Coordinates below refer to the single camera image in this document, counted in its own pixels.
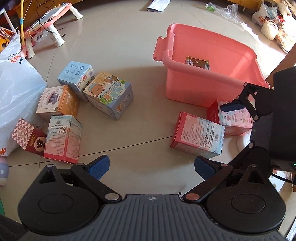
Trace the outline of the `bear palm tree box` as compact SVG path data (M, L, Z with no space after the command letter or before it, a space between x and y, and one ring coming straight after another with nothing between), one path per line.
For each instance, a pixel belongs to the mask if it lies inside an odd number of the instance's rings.
M210 63L208 60L187 56L185 59L185 63L190 66L195 66L205 70L210 70Z

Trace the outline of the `red pink toy box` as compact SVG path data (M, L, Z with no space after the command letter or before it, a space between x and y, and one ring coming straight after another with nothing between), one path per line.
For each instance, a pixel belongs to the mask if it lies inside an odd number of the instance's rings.
M253 120L247 109L235 111L222 111L220 106L228 101L215 100L207 109L207 119L219 125L225 126L225 135L239 136L252 129Z

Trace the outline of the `pink blue label box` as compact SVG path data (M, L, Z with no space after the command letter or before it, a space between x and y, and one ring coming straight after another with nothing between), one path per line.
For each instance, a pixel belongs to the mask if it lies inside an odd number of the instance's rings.
M207 159L222 154L225 126L180 112L170 147Z

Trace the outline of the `pink white label box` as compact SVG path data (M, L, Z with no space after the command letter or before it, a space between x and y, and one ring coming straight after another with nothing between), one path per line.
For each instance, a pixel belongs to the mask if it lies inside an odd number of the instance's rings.
M82 124L71 115L50 118L44 157L55 161L78 163Z

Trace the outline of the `pink plastic storage bin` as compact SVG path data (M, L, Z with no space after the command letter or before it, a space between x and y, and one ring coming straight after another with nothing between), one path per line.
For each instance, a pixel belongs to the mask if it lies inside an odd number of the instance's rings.
M270 87L253 49L202 28L169 25L152 58L167 68L166 97L175 101L208 108L217 99L232 101L245 83Z

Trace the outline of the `red checkered box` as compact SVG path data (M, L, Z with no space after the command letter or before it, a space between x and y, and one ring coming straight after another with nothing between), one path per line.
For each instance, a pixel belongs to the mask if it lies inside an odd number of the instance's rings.
M25 119L18 120L11 137L25 151L44 156L47 135Z

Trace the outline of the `white woven basket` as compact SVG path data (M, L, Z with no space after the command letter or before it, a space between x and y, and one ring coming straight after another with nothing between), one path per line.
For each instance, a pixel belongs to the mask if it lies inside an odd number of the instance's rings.
M274 40L279 30L278 26L273 20L266 20L261 29L262 34L269 40Z

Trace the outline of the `orange white toy box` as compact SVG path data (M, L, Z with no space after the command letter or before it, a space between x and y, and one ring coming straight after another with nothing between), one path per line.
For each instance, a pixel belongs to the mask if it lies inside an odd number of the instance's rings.
M77 116L80 100L68 85L45 88L36 114L46 120L52 115Z

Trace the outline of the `blue purple bear box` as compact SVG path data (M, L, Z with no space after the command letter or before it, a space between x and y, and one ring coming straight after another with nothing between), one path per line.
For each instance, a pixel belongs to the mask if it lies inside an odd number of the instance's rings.
M83 93L94 107L114 120L119 120L133 101L132 85L106 71L100 72Z

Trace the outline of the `clear plastic bag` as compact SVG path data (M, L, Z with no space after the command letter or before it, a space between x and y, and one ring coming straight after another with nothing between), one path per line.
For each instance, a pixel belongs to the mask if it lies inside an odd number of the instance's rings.
M247 30L248 25L243 21L243 19L239 15L239 5L238 4L230 4L227 5L226 8L222 8L220 6L217 6L213 3L207 3L205 5L206 10L211 11L222 18L241 26L243 29Z

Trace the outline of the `light blue icon box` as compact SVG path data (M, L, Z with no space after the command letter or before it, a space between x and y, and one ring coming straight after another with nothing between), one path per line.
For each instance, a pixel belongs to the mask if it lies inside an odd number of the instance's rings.
M92 66L75 61L70 61L57 78L61 85L68 85L83 102L88 102L83 91L93 79L94 71Z

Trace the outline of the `large white plastic bag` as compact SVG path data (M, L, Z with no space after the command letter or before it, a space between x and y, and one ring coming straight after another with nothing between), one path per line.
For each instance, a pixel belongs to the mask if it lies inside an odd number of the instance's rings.
M38 128L45 126L45 120L36 114L36 110L46 87L42 76L23 56L20 36L15 34L1 52L2 156L8 156L18 147L11 136L20 118Z

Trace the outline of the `white envelope on floor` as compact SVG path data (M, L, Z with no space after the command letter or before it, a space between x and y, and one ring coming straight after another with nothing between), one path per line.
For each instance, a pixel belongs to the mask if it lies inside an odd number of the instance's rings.
M163 12L170 2L171 0L153 0L147 7L147 11Z

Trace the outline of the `pink white kids easel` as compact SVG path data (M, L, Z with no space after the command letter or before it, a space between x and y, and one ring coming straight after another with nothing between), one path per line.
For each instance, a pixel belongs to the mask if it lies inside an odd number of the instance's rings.
M54 7L53 9L45 12L32 26L27 30L23 30L24 19L21 19L21 41L22 45L25 46L26 56L31 59L34 57L35 52L33 49L32 39L38 33L43 33L44 31L49 33L51 39L53 40L55 46L61 47L65 40L60 35L59 31L54 26L55 22L59 20L63 15L68 11L73 13L77 20L83 18L83 15L71 4L71 3L62 3L62 5Z

